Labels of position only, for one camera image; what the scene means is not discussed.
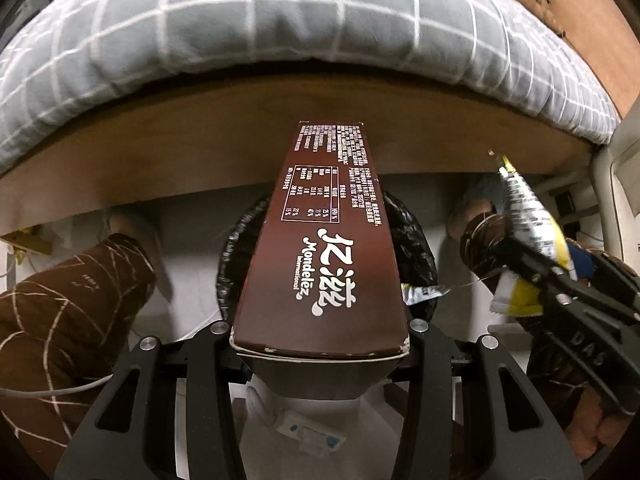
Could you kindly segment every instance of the checkered blanket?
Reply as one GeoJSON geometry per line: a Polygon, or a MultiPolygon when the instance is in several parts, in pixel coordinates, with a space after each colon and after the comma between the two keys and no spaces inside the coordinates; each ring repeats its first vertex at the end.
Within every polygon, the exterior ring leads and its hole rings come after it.
{"type": "Polygon", "coordinates": [[[145,82],[311,58],[463,84],[597,144],[619,122],[580,56],[513,0],[55,0],[0,54],[0,171],[145,82]]]}

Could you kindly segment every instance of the gray floor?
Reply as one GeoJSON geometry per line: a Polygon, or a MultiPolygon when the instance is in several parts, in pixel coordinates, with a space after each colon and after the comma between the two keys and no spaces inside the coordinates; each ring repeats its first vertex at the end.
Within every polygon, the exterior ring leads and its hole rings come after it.
{"type": "MultiPolygon", "coordinates": [[[[386,190],[402,200],[420,221],[436,257],[440,283],[454,286],[441,298],[434,322],[448,335],[475,340],[487,326],[500,324],[504,316],[489,311],[491,294],[462,264],[457,244],[446,237],[445,222],[462,195],[466,176],[418,174],[386,176],[386,190]]],[[[270,191],[269,186],[246,186],[177,196],[148,204],[159,218],[164,245],[164,262],[171,293],[156,291],[140,311],[130,344],[140,336],[153,334],[169,342],[187,338],[212,320],[220,318],[215,283],[218,257],[226,237],[242,213],[270,191]]],[[[576,190],[579,205],[590,205],[588,190],[576,190]]],[[[598,219],[587,219],[590,234],[598,234],[598,219]]],[[[54,254],[32,254],[17,269],[17,279],[65,260],[95,244],[105,234],[100,212],[80,215],[49,224],[44,237],[53,240],[54,254]]],[[[513,348],[521,364],[527,360],[527,343],[518,339],[513,348]]],[[[260,384],[262,402],[276,410],[293,410],[345,434],[347,440],[337,452],[316,458],[298,449],[297,441],[261,423],[255,402],[249,404],[249,420],[241,443],[250,480],[287,479],[388,479],[398,447],[402,418],[382,400],[382,388],[374,388],[360,399],[348,402],[320,402],[271,399],[260,384]]],[[[232,396],[246,397],[245,387],[234,386],[232,396]]],[[[178,397],[178,427],[184,425],[184,398],[178,397]]],[[[186,478],[184,434],[177,434],[178,473],[186,478]]]]}

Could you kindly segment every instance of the silver bolt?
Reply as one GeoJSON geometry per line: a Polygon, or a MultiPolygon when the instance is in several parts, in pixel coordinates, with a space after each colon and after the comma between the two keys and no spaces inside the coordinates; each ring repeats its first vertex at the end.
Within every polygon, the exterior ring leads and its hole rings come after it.
{"type": "Polygon", "coordinates": [[[427,332],[429,329],[429,323],[419,317],[415,317],[410,321],[409,327],[411,327],[411,330],[414,332],[427,332]]]}
{"type": "Polygon", "coordinates": [[[558,294],[556,300],[558,300],[558,303],[561,305],[568,305],[573,301],[567,294],[558,294]]]}
{"type": "Polygon", "coordinates": [[[212,333],[220,335],[229,330],[229,325],[224,321],[217,321],[213,325],[211,325],[210,330],[212,333]]]}
{"type": "Polygon", "coordinates": [[[143,350],[153,350],[156,347],[155,337],[145,337],[142,341],[140,341],[140,348],[143,350]]]}
{"type": "Polygon", "coordinates": [[[482,343],[482,346],[488,348],[489,350],[498,348],[498,340],[492,335],[483,336],[480,342],[482,343]]]}

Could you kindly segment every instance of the box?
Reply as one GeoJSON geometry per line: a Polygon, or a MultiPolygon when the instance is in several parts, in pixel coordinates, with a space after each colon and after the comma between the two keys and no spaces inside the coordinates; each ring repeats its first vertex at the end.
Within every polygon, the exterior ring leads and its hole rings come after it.
{"type": "Polygon", "coordinates": [[[301,122],[231,345],[281,396],[354,399],[407,355],[404,310],[363,124],[301,122]]]}

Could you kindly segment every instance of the yellow wrapper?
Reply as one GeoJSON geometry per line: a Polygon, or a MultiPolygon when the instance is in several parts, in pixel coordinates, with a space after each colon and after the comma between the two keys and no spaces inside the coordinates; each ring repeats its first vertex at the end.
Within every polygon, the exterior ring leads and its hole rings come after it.
{"type": "MultiPolygon", "coordinates": [[[[499,161],[500,175],[509,189],[511,234],[555,260],[575,280],[574,263],[562,230],[509,160],[501,156],[499,161]]],[[[491,310],[508,316],[539,316],[542,314],[539,293],[535,285],[506,269],[498,281],[491,310]]]]}

